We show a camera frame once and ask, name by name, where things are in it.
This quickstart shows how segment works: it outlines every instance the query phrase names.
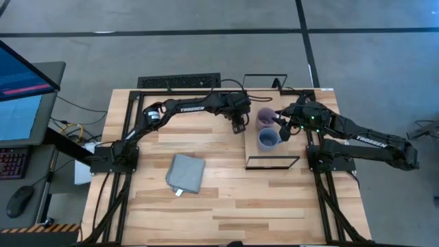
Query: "concrete floor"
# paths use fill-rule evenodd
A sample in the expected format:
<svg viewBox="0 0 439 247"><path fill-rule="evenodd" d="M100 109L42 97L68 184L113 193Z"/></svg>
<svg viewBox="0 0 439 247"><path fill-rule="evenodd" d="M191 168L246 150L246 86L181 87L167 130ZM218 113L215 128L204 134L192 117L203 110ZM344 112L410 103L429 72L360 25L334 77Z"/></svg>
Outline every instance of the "concrete floor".
<svg viewBox="0 0 439 247"><path fill-rule="evenodd" d="M308 28L439 26L437 1L306 0L303 5ZM11 0L0 20L0 33L256 27L300 27L294 1ZM439 119L439 33L311 34L310 39L320 85L335 89L344 116L403 137L416 127L415 120ZM145 75L220 72L240 80L245 73L287 73L287 86L311 86L300 34L3 41L31 62L65 61L60 95L94 109L107 109L113 89L134 88ZM100 115L57 101L53 117L84 123ZM98 134L103 125L88 129ZM361 195L375 241L437 246L439 210L433 196L439 195L439 141L424 137L412 143L419 151L418 171L356 161ZM69 198L83 208L86 193L75 194L54 198L53 215L68 209L61 201ZM78 222L81 216L78 211L57 220Z"/></svg>

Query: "computer screen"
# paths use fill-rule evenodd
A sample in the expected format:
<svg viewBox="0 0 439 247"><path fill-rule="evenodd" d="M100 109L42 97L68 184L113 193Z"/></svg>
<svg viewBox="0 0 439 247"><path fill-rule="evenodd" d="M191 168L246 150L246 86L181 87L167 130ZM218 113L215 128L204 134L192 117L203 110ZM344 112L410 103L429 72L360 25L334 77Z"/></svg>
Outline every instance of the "computer screen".
<svg viewBox="0 0 439 247"><path fill-rule="evenodd" d="M0 41L0 102L59 89L55 82Z"/></svg>

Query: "wooden table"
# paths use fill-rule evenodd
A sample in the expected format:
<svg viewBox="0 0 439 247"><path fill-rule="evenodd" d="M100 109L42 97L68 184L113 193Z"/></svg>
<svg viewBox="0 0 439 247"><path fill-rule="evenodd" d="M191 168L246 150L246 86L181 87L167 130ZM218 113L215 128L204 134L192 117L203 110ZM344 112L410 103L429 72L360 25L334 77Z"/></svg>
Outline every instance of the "wooden table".
<svg viewBox="0 0 439 247"><path fill-rule="evenodd" d="M129 92L113 91L102 141L120 139ZM144 107L169 97L172 96L147 96ZM334 91L316 89L316 97L338 112ZM282 96L283 106L296 98ZM323 244L322 220L314 177L308 169L306 145L304 132L289 140L288 154L300 156L290 170L246 171L244 134L233 134L228 120L206 112L174 116L165 127L139 141L141 160L132 176L122 244L201 245L227 244L233 240L245 244ZM178 198L165 182L175 153L206 161L199 194L184 193ZM333 176L342 212L361 235L370 238L357 183L346 172L333 172ZM99 174L91 181L82 219L84 237L91 232L104 177L105 174ZM112 178L111 174L104 187L97 223L108 208ZM337 239L333 214L328 212L333 239ZM115 239L118 217L116 212L110 240Z"/></svg>

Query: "blue cup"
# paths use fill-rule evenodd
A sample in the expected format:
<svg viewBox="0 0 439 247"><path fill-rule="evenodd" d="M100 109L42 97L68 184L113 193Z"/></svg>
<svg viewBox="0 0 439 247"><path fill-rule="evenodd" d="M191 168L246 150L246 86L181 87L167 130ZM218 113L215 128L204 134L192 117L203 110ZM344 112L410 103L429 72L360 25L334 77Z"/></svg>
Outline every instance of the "blue cup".
<svg viewBox="0 0 439 247"><path fill-rule="evenodd" d="M262 152L273 150L278 144L282 143L279 133L272 128L264 128L258 134L258 148Z"/></svg>

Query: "black keyboard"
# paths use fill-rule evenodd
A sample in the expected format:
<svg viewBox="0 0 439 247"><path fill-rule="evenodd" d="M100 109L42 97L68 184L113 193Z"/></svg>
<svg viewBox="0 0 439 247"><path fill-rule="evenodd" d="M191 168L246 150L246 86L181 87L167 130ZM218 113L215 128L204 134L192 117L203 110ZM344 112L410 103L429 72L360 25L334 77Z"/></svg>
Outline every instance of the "black keyboard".
<svg viewBox="0 0 439 247"><path fill-rule="evenodd" d="M29 148L0 148L0 180L24 178Z"/></svg>
<svg viewBox="0 0 439 247"><path fill-rule="evenodd" d="M192 75L164 75L139 77L138 89L199 89L220 88L220 73L204 73Z"/></svg>

